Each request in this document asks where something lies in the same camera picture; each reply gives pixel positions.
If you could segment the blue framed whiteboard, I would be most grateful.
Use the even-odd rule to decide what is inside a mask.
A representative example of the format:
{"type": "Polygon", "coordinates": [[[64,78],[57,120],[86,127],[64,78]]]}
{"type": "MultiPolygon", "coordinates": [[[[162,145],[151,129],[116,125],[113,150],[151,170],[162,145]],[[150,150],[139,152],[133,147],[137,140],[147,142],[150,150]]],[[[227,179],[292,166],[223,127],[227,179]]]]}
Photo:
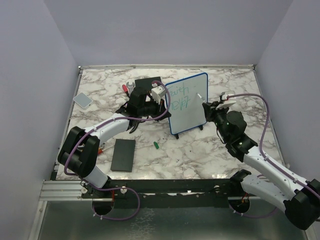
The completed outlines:
{"type": "Polygon", "coordinates": [[[167,105],[171,117],[168,118],[170,133],[179,139],[179,134],[199,128],[207,123],[199,93],[208,101],[209,76],[202,72],[180,80],[167,83],[170,104],[167,105]]]}

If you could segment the green marker cap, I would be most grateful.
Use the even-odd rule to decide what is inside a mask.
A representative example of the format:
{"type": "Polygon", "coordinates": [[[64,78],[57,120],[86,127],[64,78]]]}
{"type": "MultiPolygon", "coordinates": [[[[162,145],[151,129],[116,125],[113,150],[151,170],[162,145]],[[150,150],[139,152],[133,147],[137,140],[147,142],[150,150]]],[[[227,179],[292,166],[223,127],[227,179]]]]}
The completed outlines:
{"type": "Polygon", "coordinates": [[[157,150],[160,148],[157,142],[154,141],[153,144],[157,150]]]}

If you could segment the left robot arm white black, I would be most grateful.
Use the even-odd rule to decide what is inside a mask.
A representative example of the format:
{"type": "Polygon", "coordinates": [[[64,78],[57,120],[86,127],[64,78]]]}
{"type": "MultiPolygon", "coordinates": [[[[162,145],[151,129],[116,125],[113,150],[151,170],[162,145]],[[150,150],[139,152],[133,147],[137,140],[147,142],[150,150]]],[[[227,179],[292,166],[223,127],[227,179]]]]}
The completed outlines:
{"type": "Polygon", "coordinates": [[[99,148],[114,136],[126,132],[137,123],[169,118],[171,100],[167,87],[154,81],[153,88],[135,87],[129,99],[108,119],[91,127],[73,127],[66,136],[57,161],[67,176],[77,176],[93,185],[97,196],[106,197],[111,190],[110,177],[97,166],[99,148]]]}

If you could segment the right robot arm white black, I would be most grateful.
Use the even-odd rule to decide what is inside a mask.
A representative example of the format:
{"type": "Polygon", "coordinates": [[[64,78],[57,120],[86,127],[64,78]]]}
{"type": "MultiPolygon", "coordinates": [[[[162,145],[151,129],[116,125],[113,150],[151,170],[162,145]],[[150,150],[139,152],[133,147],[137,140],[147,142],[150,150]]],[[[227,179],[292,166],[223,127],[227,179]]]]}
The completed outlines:
{"type": "Polygon", "coordinates": [[[262,146],[245,134],[247,123],[239,111],[222,108],[221,103],[202,103],[207,122],[213,122],[227,151],[242,163],[259,171],[267,182],[245,170],[233,175],[229,189],[240,196],[244,192],[264,199],[284,212],[297,228],[307,230],[320,217],[320,182],[301,177],[278,163],[262,146]]]}

